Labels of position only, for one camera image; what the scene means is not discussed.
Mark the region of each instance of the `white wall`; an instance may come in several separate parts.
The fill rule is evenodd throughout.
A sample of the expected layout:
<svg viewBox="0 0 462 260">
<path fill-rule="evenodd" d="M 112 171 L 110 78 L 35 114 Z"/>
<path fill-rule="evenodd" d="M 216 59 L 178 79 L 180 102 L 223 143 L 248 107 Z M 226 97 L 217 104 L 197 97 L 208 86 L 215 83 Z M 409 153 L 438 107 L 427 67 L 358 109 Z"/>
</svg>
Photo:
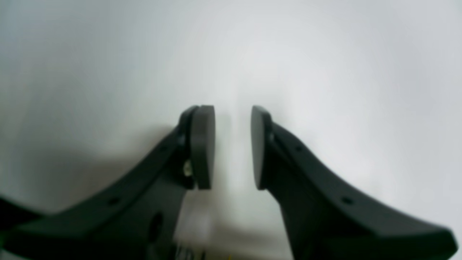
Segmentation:
<svg viewBox="0 0 462 260">
<path fill-rule="evenodd" d="M 213 104 L 214 189 L 188 194 L 177 236 L 290 259 L 253 182 L 260 104 L 341 177 L 460 238 L 461 46 L 460 0 L 0 0 L 0 193 L 63 210 Z"/>
</svg>

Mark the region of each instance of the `white background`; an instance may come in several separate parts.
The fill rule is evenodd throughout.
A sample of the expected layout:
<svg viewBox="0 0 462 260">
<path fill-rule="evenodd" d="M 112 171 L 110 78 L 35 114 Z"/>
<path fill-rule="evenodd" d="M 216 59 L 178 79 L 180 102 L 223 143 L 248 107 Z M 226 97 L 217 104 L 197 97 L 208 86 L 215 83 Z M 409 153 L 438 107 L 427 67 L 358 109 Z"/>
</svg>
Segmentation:
<svg viewBox="0 0 462 260">
<path fill-rule="evenodd" d="M 460 0 L 0 0 L 0 194 L 64 210 L 212 104 L 214 187 L 187 195 L 178 239 L 290 259 L 253 181 L 260 104 L 342 178 L 460 239 L 461 94 Z"/>
</svg>

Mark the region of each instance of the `black plastic part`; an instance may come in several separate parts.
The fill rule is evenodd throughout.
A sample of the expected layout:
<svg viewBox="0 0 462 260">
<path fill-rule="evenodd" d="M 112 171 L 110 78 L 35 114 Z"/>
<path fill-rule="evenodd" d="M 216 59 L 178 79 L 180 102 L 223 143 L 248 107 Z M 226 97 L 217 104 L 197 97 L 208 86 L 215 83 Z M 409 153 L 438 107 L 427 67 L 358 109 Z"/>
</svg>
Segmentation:
<svg viewBox="0 0 462 260">
<path fill-rule="evenodd" d="M 33 260 L 174 257 L 179 210 L 186 190 L 194 187 L 183 165 L 202 152 L 190 146 L 196 138 L 192 125 L 202 124 L 194 117 L 198 110 L 186 110 L 178 126 L 114 185 L 63 213 L 14 228 L 4 248 Z"/>
<path fill-rule="evenodd" d="M 0 231 L 37 220 L 42 215 L 0 198 Z"/>
<path fill-rule="evenodd" d="M 193 115 L 191 125 L 191 165 L 199 189 L 212 187 L 215 159 L 215 110 L 203 105 Z"/>
<path fill-rule="evenodd" d="M 452 232 L 415 219 L 331 172 L 259 106 L 252 109 L 255 183 L 281 206 L 295 260 L 445 260 Z"/>
</svg>

